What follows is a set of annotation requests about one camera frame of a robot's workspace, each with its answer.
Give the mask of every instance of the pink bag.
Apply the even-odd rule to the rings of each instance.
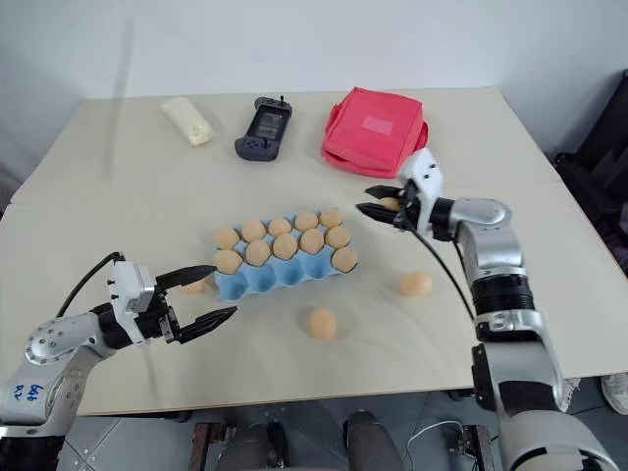
[[[392,179],[427,140],[420,101],[356,87],[332,109],[321,152],[342,169]]]

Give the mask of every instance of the table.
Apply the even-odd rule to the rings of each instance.
[[[565,375],[628,370],[623,274],[498,91],[403,93],[425,104],[445,196],[494,197],[513,209],[537,306]],[[327,111],[342,96],[291,95],[293,121],[273,164],[244,162],[233,151],[255,95],[191,97],[220,133],[198,149],[188,148],[158,112],[164,98],[86,101],[0,223],[0,381],[20,361],[28,332],[54,315],[104,253],[122,249],[158,275],[210,261],[217,227],[338,206],[361,257],[356,271],[247,297],[228,323],[186,345],[155,340],[119,352],[92,372],[80,413],[471,386],[476,341],[449,281],[413,237],[353,208],[368,200],[365,187],[384,181],[343,173],[319,157]],[[112,116],[117,132],[107,143]],[[434,244],[462,281],[452,247]],[[399,275],[417,269],[433,275],[434,291],[400,297]],[[74,312],[106,298],[106,275],[78,296]],[[209,291],[173,289],[169,301],[183,324],[229,305]],[[321,305],[339,318],[331,343],[306,334],[309,310]]]

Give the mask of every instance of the egg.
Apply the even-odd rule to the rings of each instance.
[[[385,198],[380,199],[380,204],[384,206],[386,209],[390,209],[395,213],[401,211],[401,203],[397,198],[392,198],[387,196]]]
[[[233,250],[219,250],[214,254],[214,265],[220,273],[234,274],[242,264],[242,257]]]
[[[246,262],[261,267],[271,256],[271,247],[264,240],[254,240],[246,247]]]
[[[281,234],[287,234],[292,230],[292,226],[284,218],[274,219],[268,225],[268,234],[271,236],[279,236]]]
[[[214,245],[221,250],[231,250],[239,242],[239,235],[232,228],[220,228],[214,231]]]
[[[401,278],[399,291],[404,296],[424,296],[432,290],[434,282],[427,273],[414,272]]]
[[[289,260],[296,253],[296,239],[292,234],[281,234],[273,242],[273,253],[282,260]]]
[[[264,225],[259,221],[246,221],[242,225],[242,237],[244,237],[244,240],[246,240],[247,242],[259,240],[261,238],[264,238],[265,235],[266,228],[264,228]]]
[[[319,220],[326,228],[334,228],[342,222],[342,214],[338,208],[327,209],[321,213]]]
[[[300,213],[294,220],[294,228],[302,233],[309,229],[314,229],[317,226],[318,216],[316,216],[316,213],[313,213],[312,211]]]
[[[309,229],[301,236],[301,249],[311,255],[321,251],[325,245],[325,238],[318,229]]]
[[[351,233],[343,226],[331,228],[325,234],[325,243],[333,248],[341,248],[349,243]]]
[[[357,265],[357,252],[350,247],[339,248],[332,255],[332,266],[343,273],[350,272]]]
[[[198,282],[190,283],[189,285],[183,285],[180,287],[182,292],[186,293],[199,293],[205,290],[205,282],[199,280]]]
[[[310,314],[309,328],[314,339],[329,341],[338,333],[338,321],[329,309],[314,309]]]

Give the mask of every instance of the blue egg carton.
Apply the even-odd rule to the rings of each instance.
[[[293,228],[295,214],[284,215],[290,225],[292,236],[299,243],[302,232]],[[262,220],[262,224],[268,229],[271,220]],[[233,275],[215,272],[215,281],[220,293],[218,297],[224,301],[237,301],[245,296],[258,292],[267,292],[279,287],[294,287],[310,280],[323,280],[331,275],[340,275],[342,272],[332,266],[332,255],[336,251],[327,244],[318,253],[311,255],[300,248],[289,260],[282,260],[272,254],[275,238],[266,234],[264,240],[271,247],[271,257],[261,267],[254,267],[246,263],[246,247],[248,242],[241,239],[241,227],[235,230],[240,234],[234,250],[239,253],[244,263]],[[323,236],[327,233],[325,226],[319,225],[318,229]]]

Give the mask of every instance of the gray floor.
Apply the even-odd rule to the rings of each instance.
[[[444,392],[387,394],[310,400],[266,406],[244,406],[194,411],[184,423],[146,418],[79,418],[67,437],[60,470],[83,471],[176,471],[186,470],[191,436],[196,422],[236,420],[238,424],[281,422],[288,434],[293,465],[347,469],[341,427],[347,415],[358,409],[373,412],[388,428],[399,452],[412,433],[444,419],[464,424],[484,424],[497,434],[490,412],[472,398],[452,401]],[[619,466],[628,469],[628,416],[604,406],[597,382],[583,381],[569,413],[576,414],[597,435]],[[447,452],[446,429],[435,429],[411,448],[416,469],[470,470],[473,463]],[[494,455],[497,458],[497,443]],[[216,463],[221,447],[212,445],[207,470]]]

